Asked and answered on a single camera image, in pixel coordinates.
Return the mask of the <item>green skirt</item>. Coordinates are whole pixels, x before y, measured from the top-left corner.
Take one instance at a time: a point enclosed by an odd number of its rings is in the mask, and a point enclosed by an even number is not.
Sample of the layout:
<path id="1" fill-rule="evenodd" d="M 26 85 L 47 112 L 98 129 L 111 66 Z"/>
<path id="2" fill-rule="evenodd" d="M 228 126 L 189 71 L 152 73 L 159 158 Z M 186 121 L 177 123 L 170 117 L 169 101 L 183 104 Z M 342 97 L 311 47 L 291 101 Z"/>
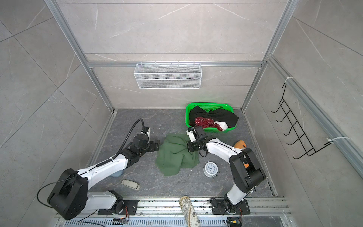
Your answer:
<path id="1" fill-rule="evenodd" d="M 189 141 L 187 134 L 167 134 L 156 158 L 156 166 L 164 176 L 177 175 L 182 168 L 194 168 L 199 164 L 199 154 L 188 151 Z"/>

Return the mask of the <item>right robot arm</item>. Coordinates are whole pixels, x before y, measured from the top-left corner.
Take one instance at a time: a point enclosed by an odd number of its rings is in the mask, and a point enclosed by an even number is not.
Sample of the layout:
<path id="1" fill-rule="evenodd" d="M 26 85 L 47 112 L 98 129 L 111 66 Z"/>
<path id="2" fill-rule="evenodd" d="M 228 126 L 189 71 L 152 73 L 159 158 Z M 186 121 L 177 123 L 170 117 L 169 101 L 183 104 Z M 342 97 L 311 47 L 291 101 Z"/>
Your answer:
<path id="1" fill-rule="evenodd" d="M 231 168 L 234 185 L 223 200 L 212 199 L 211 205 L 216 208 L 213 214 L 250 214 L 246 196 L 266 179 L 256 155 L 250 148 L 235 148 L 221 142 L 214 136 L 208 136 L 201 126 L 187 130 L 190 141 L 187 148 L 190 153 L 204 150 L 226 161 Z"/>

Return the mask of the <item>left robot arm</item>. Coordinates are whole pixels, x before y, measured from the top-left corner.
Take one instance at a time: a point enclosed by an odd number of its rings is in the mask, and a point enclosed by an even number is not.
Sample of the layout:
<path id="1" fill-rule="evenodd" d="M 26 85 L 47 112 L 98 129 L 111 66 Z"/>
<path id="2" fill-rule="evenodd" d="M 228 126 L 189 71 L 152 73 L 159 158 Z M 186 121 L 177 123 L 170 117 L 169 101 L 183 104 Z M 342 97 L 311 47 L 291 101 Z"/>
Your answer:
<path id="1" fill-rule="evenodd" d="M 150 128 L 143 124 L 141 133 L 130 143 L 124 140 L 108 159 L 83 169 L 65 170 L 52 183 L 53 190 L 41 205 L 57 211 L 65 220 L 88 211 L 103 210 L 112 215 L 125 212 L 123 197 L 114 190 L 90 192 L 90 189 L 105 178 L 131 167 L 147 152 L 159 151 L 160 141 L 152 141 L 150 132 Z"/>

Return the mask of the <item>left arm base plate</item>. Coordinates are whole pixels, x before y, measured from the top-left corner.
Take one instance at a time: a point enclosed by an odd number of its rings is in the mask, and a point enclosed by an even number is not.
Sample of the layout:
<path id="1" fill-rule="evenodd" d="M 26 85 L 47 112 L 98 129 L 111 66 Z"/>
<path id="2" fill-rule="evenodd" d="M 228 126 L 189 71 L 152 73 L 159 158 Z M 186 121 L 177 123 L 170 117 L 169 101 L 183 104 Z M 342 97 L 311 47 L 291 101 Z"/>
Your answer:
<path id="1" fill-rule="evenodd" d="M 114 205 L 110 210 L 99 209 L 98 215 L 135 215 L 139 200 L 123 200 L 121 203 Z"/>

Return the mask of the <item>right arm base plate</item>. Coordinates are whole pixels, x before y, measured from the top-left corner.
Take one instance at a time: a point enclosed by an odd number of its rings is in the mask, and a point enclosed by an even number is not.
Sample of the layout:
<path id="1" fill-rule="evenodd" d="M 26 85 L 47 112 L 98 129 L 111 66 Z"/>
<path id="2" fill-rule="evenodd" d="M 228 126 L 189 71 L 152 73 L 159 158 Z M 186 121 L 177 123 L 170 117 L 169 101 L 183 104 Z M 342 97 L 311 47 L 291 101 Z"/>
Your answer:
<path id="1" fill-rule="evenodd" d="M 215 215 L 226 214 L 227 212 L 230 214 L 237 213 L 242 215 L 248 215 L 251 213 L 247 200 L 242 200 L 236 205 L 232 205 L 231 202 L 227 199 L 211 198 L 210 204 L 212 206 L 212 213 Z"/>

